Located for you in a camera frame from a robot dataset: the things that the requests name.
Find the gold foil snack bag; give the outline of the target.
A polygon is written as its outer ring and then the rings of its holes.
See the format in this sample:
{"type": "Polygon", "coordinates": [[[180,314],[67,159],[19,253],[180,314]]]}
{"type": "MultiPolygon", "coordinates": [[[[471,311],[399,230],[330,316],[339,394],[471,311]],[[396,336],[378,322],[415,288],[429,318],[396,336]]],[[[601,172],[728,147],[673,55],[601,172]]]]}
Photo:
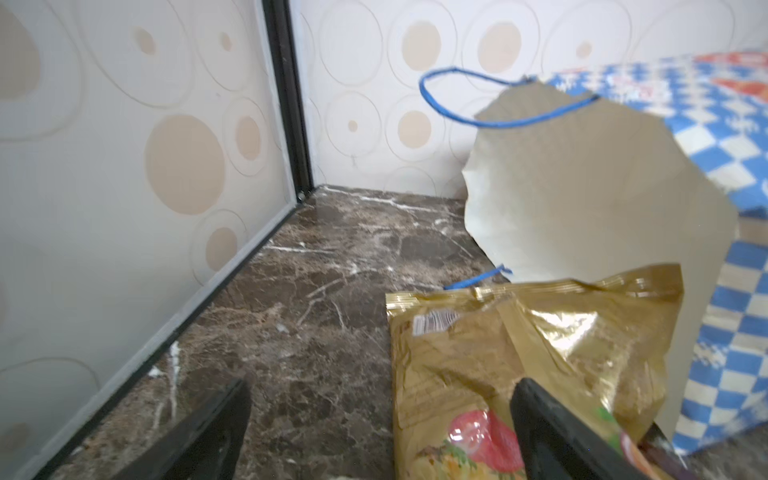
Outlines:
{"type": "Polygon", "coordinates": [[[526,479],[525,431],[572,414],[642,478],[684,297],[656,264],[594,283],[506,283],[386,297],[400,479],[526,479]]]}

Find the blue checkered paper bag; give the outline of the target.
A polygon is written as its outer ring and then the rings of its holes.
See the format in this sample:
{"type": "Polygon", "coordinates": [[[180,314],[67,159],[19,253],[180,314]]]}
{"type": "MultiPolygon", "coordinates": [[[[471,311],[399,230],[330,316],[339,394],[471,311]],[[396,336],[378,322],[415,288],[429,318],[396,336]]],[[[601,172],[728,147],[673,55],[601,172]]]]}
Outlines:
{"type": "Polygon", "coordinates": [[[681,266],[658,417],[688,454],[767,419],[767,55],[744,51],[500,80],[462,175],[465,226],[518,282],[681,266]]]}

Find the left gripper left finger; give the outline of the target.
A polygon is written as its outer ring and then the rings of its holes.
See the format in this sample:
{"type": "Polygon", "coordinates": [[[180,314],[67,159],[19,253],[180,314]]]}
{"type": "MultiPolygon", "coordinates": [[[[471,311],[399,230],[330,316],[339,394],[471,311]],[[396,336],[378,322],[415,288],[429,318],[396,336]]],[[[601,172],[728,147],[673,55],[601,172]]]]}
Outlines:
{"type": "Polygon", "coordinates": [[[231,479],[251,412],[250,388],[237,379],[210,397],[117,479],[231,479]]]}

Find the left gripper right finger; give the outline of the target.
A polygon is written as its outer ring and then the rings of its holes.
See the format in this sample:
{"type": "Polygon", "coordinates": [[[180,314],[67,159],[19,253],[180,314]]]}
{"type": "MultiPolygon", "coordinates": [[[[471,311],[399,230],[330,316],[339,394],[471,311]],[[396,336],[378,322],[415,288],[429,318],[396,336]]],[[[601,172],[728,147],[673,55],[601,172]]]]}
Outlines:
{"type": "Polygon", "coordinates": [[[514,389],[510,411],[529,479],[648,479],[631,459],[628,437],[614,448],[531,378],[514,389]]]}

